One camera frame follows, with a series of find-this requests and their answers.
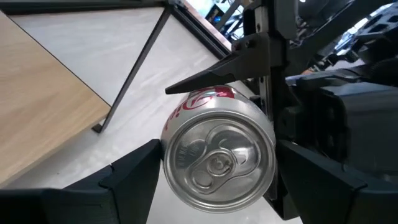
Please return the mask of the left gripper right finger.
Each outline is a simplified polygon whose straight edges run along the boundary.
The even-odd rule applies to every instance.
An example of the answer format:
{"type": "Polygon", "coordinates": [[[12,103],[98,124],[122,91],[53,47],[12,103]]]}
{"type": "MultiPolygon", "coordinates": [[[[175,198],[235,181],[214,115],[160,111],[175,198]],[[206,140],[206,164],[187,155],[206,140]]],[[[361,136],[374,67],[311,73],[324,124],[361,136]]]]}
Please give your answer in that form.
{"type": "Polygon", "coordinates": [[[276,155],[303,224],[398,224],[398,185],[286,140],[276,155]]]}

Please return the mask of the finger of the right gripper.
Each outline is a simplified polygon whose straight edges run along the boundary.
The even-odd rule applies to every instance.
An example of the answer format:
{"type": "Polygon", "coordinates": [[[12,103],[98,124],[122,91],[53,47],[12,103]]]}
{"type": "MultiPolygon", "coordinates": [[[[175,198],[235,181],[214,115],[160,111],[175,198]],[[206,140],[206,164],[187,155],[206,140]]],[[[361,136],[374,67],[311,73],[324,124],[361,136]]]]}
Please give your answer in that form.
{"type": "Polygon", "coordinates": [[[168,95],[186,93],[215,85],[260,78],[284,62],[284,40],[261,32],[245,36],[233,45],[233,51],[209,68],[165,89],[168,95]]]}
{"type": "Polygon", "coordinates": [[[285,188],[284,182],[280,174],[276,174],[268,188],[263,195],[267,203],[274,209],[274,211],[283,220],[291,220],[299,217],[297,209],[293,203],[292,197],[285,188]]]}

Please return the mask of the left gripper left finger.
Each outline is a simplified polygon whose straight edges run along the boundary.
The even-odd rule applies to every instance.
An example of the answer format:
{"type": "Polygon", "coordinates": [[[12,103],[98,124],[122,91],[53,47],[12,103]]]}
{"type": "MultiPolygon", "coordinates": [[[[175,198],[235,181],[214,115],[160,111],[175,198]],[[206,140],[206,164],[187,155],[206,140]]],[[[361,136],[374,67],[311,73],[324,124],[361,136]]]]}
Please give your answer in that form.
{"type": "Polygon", "coordinates": [[[152,139],[64,189],[46,190],[50,224],[146,224],[160,172],[161,145],[152,139]]]}

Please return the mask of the silver Diet Coke can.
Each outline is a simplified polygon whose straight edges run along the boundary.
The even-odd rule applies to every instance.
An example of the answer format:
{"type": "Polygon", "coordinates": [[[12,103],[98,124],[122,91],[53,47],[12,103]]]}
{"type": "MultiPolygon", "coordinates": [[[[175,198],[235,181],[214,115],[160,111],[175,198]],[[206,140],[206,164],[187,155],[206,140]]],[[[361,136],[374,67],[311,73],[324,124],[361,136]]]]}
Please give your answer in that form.
{"type": "Polygon", "coordinates": [[[165,178],[176,196],[204,212],[229,213],[260,199],[277,162],[270,119],[229,85],[191,91],[165,121],[165,178]]]}

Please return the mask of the black aluminium table frame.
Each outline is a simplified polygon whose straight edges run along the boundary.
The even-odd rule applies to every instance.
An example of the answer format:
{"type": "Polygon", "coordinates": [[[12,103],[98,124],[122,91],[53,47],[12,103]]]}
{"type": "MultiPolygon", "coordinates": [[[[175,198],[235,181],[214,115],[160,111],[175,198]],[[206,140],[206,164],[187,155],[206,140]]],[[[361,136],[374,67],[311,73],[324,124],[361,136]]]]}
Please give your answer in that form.
{"type": "Polygon", "coordinates": [[[174,3],[172,15],[193,34],[217,59],[231,52],[231,43],[186,0],[174,3]]]}

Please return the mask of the black metal shelf end frame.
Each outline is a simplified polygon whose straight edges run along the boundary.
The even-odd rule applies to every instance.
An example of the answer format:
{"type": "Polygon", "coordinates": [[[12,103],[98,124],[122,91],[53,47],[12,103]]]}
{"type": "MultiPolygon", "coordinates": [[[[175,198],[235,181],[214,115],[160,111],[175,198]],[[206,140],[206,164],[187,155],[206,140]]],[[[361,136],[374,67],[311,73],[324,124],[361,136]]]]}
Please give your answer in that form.
{"type": "Polygon", "coordinates": [[[111,118],[114,116],[120,102],[128,91],[130,84],[135,78],[137,72],[139,71],[161,30],[167,22],[175,3],[176,2],[174,0],[0,0],[0,10],[7,15],[28,15],[107,11],[145,7],[164,8],[152,32],[150,33],[150,36],[145,42],[137,60],[131,68],[131,71],[124,81],[109,113],[104,119],[103,124],[98,123],[92,127],[94,132],[102,133],[108,127],[111,118]]]}

